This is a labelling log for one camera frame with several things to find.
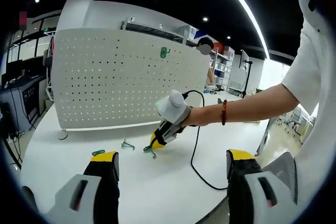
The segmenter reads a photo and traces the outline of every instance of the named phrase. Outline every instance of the white shirt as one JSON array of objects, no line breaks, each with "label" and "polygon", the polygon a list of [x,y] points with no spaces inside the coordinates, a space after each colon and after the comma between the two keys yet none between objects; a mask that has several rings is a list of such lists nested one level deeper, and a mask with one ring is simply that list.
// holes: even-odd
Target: white shirt
[{"label": "white shirt", "polygon": [[336,39],[324,18],[300,0],[304,15],[298,54],[282,84],[308,113],[319,102],[316,123],[295,157],[298,204],[305,207],[321,187],[336,154]]}]

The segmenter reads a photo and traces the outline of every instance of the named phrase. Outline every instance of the white pegboard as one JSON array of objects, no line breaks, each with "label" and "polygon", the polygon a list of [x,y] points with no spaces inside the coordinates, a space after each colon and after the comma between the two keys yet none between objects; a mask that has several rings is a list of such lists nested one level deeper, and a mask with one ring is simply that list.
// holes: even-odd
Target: white pegboard
[{"label": "white pegboard", "polygon": [[[161,49],[170,53],[161,57]],[[203,91],[209,56],[195,48],[125,30],[56,33],[52,81],[63,129],[159,121],[155,102],[172,89]],[[201,96],[187,103],[199,106]]]}]

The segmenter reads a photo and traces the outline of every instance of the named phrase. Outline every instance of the monitor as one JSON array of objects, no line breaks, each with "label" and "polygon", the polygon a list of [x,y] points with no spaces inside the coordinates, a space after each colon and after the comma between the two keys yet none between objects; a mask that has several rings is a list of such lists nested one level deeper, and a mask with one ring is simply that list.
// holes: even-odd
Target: monitor
[{"label": "monitor", "polygon": [[25,69],[25,76],[33,77],[40,74],[45,74],[45,67],[43,66],[43,56],[30,58],[22,62],[23,69]]},{"label": "monitor", "polygon": [[242,53],[241,53],[241,57],[240,57],[240,64],[239,64],[239,68],[247,71],[247,68],[248,68],[248,62],[249,61],[249,56],[247,55],[247,53],[242,50]]},{"label": "monitor", "polygon": [[6,66],[6,79],[7,81],[18,78],[22,75],[22,60],[12,61]]}]

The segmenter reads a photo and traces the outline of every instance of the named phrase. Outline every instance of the gray mesh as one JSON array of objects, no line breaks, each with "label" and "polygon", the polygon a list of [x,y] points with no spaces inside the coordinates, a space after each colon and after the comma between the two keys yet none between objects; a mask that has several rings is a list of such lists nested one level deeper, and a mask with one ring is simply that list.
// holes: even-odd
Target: gray mesh
[{"label": "gray mesh", "polygon": [[295,161],[289,152],[283,153],[269,165],[262,169],[264,172],[269,171],[276,175],[290,189],[292,200],[298,201],[298,184]]},{"label": "gray mesh", "polygon": [[229,199],[225,197],[210,213],[196,224],[226,224],[230,221]]},{"label": "gray mesh", "polygon": [[[283,153],[280,157],[262,169],[276,175],[290,189],[292,200],[297,203],[298,187],[295,161],[289,152]],[[209,214],[197,224],[229,224],[229,201],[225,197]]]}]

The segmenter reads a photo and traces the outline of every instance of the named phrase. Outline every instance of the floor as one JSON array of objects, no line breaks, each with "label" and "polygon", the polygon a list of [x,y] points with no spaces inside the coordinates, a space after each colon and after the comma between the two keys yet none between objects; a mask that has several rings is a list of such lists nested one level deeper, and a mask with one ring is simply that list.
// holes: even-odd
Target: floor
[{"label": "floor", "polygon": [[[39,122],[42,120],[43,116],[45,115],[46,111],[36,120],[34,123],[34,126],[37,127]],[[21,149],[21,158],[24,161],[25,152],[27,149],[27,146],[29,144],[29,141],[34,133],[35,129],[32,128],[29,132],[24,134],[20,138],[20,149]],[[292,131],[289,131],[290,133],[287,133],[288,130],[286,130],[286,125],[278,125],[275,123],[270,131],[269,131],[269,138],[268,141],[264,147],[263,152],[257,157],[258,163],[261,165],[261,167],[265,167],[269,163],[271,163],[273,160],[275,160],[277,157],[279,157],[284,152],[290,152],[293,157],[296,156],[296,154],[300,151],[301,143],[299,141],[299,136],[296,135],[294,137],[294,134]],[[11,148],[14,150],[14,143],[11,142],[9,144]],[[15,173],[19,173],[19,170],[16,168],[14,169]]]},{"label": "floor", "polygon": [[262,168],[265,167],[284,152],[290,152],[295,157],[302,146],[299,137],[293,130],[286,129],[285,124],[275,123],[269,131],[269,138],[263,152],[257,157],[259,165]]}]

